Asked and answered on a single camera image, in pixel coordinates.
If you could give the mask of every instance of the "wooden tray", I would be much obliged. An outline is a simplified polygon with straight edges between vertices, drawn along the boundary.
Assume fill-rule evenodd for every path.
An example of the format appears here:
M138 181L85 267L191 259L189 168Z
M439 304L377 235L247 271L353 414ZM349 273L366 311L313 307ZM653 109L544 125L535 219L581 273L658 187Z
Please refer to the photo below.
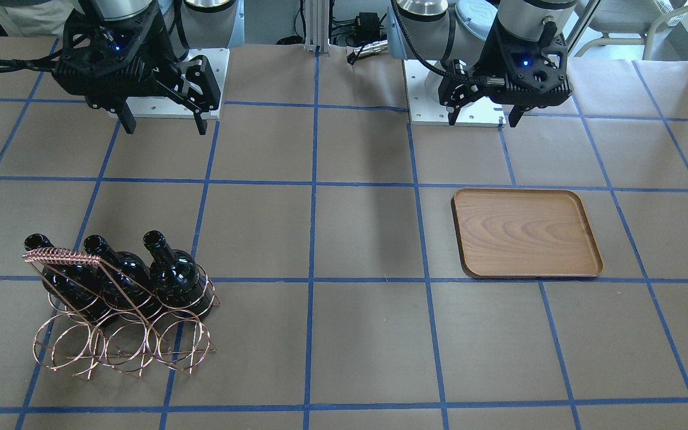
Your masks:
M453 212L473 275L592 277L604 269L581 198L571 191L464 188Z

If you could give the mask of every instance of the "bottle body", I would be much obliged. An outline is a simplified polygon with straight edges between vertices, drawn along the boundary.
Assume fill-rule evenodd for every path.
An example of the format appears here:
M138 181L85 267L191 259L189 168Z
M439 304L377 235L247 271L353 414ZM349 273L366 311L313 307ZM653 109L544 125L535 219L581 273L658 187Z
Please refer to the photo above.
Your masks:
M26 238L24 247L25 250L31 251L54 246L43 234L32 234ZM54 270L48 267L41 270L41 274L46 279L41 283L47 291L66 305L66 309L78 312L92 324L109 315L111 309L101 298L102 289L97 282L96 271L93 267L83 265L52 267Z
M153 287L149 270L139 256L127 251L115 251L103 237L97 235L84 240L84 250L118 269L118 272L109 270L110 277L101 269L97 271L103 297L111 308L132 312L137 308L148 321L161 312L163 305L151 294Z
M158 231L145 234L145 248L153 255L150 279L156 296L170 308L186 309L199 318L210 313L213 292L193 257L182 250L172 250Z

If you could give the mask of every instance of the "rose gold metal rack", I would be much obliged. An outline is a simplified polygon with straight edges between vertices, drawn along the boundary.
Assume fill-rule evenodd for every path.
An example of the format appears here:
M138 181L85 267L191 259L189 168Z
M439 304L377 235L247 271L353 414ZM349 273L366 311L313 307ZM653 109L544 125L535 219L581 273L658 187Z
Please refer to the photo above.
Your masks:
M55 266L84 265L102 270L126 299L129 308L112 306L101 294L96 294L79 281L64 276L92 294L94 299L87 307L76 309L59 291L48 294L50 306L56 313L39 327L33 337L33 358L47 369L61 372L74 378L89 380L96 367L110 367L125 375L142 377L142 372L152 362L167 365L170 369L193 373L194 367L203 362L208 353L216 351L211 334L202 323L200 315L183 308L172 308L164 304L161 311L147 318L123 291L112 274L121 271L98 256L65 248L39 248L23 255L25 262L33 267L42 280L49 283L38 265L52 272L60 273ZM214 285L208 279L203 267L198 266L200 275L207 282L199 302L211 292L211 306L219 306ZM131 279L139 288L144 286ZM104 300L109 310L97 321L87 321L81 311Z

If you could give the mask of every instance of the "tray rim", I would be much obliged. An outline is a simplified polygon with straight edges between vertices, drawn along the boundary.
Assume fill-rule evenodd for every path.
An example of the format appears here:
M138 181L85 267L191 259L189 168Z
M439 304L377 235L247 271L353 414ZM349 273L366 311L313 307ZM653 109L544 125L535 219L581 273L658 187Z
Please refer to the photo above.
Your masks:
M537 274L537 275L502 275L500 273L492 273L492 274L484 274L480 271L475 271L471 267L469 267L469 264L467 264L466 261L466 256L464 255L463 252L463 238L461 234L461 228L459 228L459 218L458 218L458 212L457 212L457 207L456 207L456 198L458 198L459 194L461 193L467 193L467 192L472 192L472 193L485 193L485 192L502 192L502 193L508 193L508 194L532 194L532 193L537 193L537 194L565 194L567 196L570 196L570 198L576 203L576 207L579 213L579 217L581 219L581 222L585 228L585 232L587 233L587 236L589 238L589 246L592 250L592 253L596 256L597 259L597 270L595 272L591 273L582 273L582 274L570 274L570 275L565 275L563 273L555 273L555 274ZM453 193L453 199L451 199L451 206L453 207L453 218L454 218L454 223L456 227L456 238L458 239L458 246L459 246L459 251L461 253L461 261L463 263L463 268L466 269L469 273L472 274L472 276L476 276L479 278L510 278L513 280L514 278L519 279L519 278L596 278L601 275L601 273L604 272L604 257L601 255L601 250L598 247L598 243L596 242L596 237L593 234L593 228L591 226L591 222L588 218L587 213L585 212L585 204L582 201L581 196L579 196L578 193L572 190L554 190L554 189L547 189L547 188L460 188L457 190L455 193Z

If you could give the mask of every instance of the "chair seat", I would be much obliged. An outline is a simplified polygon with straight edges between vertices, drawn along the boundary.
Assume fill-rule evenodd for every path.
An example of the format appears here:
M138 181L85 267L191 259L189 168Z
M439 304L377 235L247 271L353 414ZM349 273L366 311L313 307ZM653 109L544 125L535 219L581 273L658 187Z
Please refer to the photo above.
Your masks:
M588 2L578 0L575 11L579 16ZM589 27L601 33L647 33L652 22L662 14L655 0L603 0ZM658 32L665 28L662 25Z

